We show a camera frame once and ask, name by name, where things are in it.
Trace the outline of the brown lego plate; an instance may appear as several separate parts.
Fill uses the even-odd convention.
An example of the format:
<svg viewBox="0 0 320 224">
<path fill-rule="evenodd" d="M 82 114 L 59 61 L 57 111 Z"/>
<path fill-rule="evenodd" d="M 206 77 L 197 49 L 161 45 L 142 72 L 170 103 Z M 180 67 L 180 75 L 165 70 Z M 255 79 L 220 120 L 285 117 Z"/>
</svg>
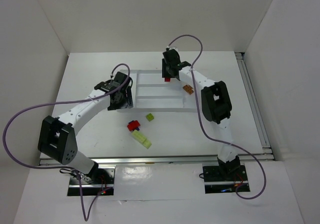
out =
<svg viewBox="0 0 320 224">
<path fill-rule="evenodd" d="M 186 91 L 189 95 L 192 95 L 194 93 L 194 89 L 190 85 L 184 85 L 183 90 Z"/>
</svg>

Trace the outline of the lime green square lego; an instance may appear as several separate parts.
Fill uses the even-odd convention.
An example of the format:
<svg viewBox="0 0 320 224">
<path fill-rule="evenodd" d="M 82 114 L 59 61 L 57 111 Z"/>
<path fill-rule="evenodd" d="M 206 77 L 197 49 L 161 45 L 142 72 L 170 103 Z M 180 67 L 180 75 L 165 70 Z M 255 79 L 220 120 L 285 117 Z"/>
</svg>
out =
<svg viewBox="0 0 320 224">
<path fill-rule="evenodd" d="M 151 113 L 147 114 L 145 117 L 148 121 L 154 120 L 154 116 Z"/>
</svg>

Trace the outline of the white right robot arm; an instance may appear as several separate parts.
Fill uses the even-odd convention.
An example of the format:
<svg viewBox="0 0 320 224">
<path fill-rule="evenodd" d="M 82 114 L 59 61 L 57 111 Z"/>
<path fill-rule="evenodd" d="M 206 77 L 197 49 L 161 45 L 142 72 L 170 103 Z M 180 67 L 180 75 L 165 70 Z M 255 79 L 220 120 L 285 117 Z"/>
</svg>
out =
<svg viewBox="0 0 320 224">
<path fill-rule="evenodd" d="M 225 82 L 207 78 L 187 61 L 181 61 L 178 51 L 173 48 L 167 47 L 162 54 L 162 77 L 175 78 L 193 88 L 199 116 L 212 127 L 215 142 L 222 144 L 217 154 L 219 170 L 224 177 L 233 174 L 241 164 L 238 152 L 231 146 L 232 104 Z"/>
</svg>

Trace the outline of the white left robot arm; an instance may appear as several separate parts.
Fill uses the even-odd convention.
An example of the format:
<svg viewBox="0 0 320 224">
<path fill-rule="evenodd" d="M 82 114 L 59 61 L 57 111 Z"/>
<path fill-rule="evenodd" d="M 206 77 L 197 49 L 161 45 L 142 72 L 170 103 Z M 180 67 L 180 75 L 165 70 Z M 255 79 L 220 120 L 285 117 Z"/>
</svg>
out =
<svg viewBox="0 0 320 224">
<path fill-rule="evenodd" d="M 38 150 L 93 182 L 107 182 L 109 174 L 79 151 L 76 136 L 101 111 L 133 107 L 132 84 L 131 77 L 117 72 L 112 79 L 98 83 L 83 103 L 58 117 L 47 116 L 42 121 Z"/>
</svg>

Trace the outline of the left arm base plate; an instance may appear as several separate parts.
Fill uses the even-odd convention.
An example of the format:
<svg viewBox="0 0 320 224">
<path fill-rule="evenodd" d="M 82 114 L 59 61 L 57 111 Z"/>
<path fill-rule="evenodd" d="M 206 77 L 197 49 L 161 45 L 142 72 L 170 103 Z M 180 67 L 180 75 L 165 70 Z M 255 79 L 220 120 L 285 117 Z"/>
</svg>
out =
<svg viewBox="0 0 320 224">
<path fill-rule="evenodd" d="M 101 196 L 113 196 L 114 194 L 114 182 L 115 182 L 115 167 L 107 167 L 104 169 L 107 175 L 104 175 L 104 181 L 101 177 L 98 178 L 98 181 L 92 181 L 87 176 L 80 174 L 81 176 L 81 185 L 82 185 L 82 194 L 83 196 L 96 196 L 99 191 Z M 73 173 L 70 175 L 67 196 L 80 196 L 79 180 L 76 175 Z"/>
</svg>

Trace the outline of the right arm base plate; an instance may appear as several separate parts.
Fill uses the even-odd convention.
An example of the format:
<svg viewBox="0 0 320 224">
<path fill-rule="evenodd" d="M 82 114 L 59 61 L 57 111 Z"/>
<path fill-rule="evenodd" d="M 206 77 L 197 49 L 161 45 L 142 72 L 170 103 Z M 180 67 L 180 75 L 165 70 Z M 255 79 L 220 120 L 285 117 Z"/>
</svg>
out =
<svg viewBox="0 0 320 224">
<path fill-rule="evenodd" d="M 250 186 L 246 168 L 240 168 L 231 174 L 223 175 L 219 166 L 203 166 L 199 178 L 204 181 L 206 194 L 211 193 L 232 193 L 239 187 L 238 192 L 250 192 Z"/>
</svg>

